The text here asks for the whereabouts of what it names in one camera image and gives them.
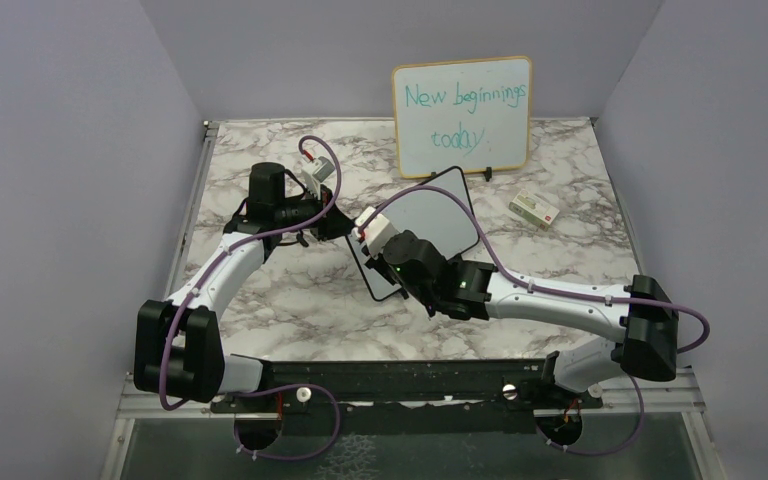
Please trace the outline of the black framed whiteboard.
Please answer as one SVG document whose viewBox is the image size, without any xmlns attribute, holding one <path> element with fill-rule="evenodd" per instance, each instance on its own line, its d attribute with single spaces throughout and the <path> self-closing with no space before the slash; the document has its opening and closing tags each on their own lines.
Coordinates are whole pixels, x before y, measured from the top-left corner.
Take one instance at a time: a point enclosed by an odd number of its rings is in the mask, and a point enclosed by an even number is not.
<svg viewBox="0 0 768 480">
<path fill-rule="evenodd" d="M 452 166 L 424 181 L 422 190 L 407 193 L 390 203 L 381 213 L 400 231 L 409 230 L 418 238 L 431 242 L 440 254 L 450 259 L 479 243 L 475 228 L 461 209 L 472 206 L 464 171 Z M 447 191 L 443 195 L 427 187 Z M 383 301 L 398 292 L 371 292 L 364 278 L 364 262 L 368 258 L 351 238 L 347 238 L 352 255 L 360 269 L 370 296 Z"/>
</svg>

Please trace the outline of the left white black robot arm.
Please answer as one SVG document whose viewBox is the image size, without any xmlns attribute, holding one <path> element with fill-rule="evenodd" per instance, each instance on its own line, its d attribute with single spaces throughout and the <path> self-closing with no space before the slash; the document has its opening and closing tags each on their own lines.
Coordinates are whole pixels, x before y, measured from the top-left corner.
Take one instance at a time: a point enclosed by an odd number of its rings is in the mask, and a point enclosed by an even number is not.
<svg viewBox="0 0 768 480">
<path fill-rule="evenodd" d="M 308 231 L 319 241 L 347 236 L 352 221 L 335 204 L 325 180 L 338 168 L 319 157 L 302 170 L 303 191 L 289 196 L 289 171 L 279 163 L 252 167 L 249 192 L 224 226 L 219 245 L 198 272 L 163 301 L 148 300 L 137 314 L 133 365 L 135 387 L 172 397 L 209 402 L 236 393 L 258 411 L 273 401 L 274 384 L 264 361 L 226 354 L 219 321 L 243 283 L 266 263 L 284 235 Z"/>
</svg>

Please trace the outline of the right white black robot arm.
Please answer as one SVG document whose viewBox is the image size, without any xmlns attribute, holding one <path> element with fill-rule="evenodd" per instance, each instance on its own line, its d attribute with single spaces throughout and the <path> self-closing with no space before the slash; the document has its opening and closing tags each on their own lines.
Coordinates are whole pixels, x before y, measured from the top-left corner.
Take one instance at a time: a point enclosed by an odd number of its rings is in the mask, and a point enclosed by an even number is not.
<svg viewBox="0 0 768 480">
<path fill-rule="evenodd" d="M 593 334 L 594 340 L 547 357 L 536 384 L 549 406 L 560 407 L 623 374 L 652 382 L 676 377 L 678 316 L 649 277 L 637 275 L 627 286 L 588 287 L 505 275 L 492 263 L 446 258 L 410 230 L 367 243 L 369 266 L 430 316 L 529 320 Z"/>
</svg>

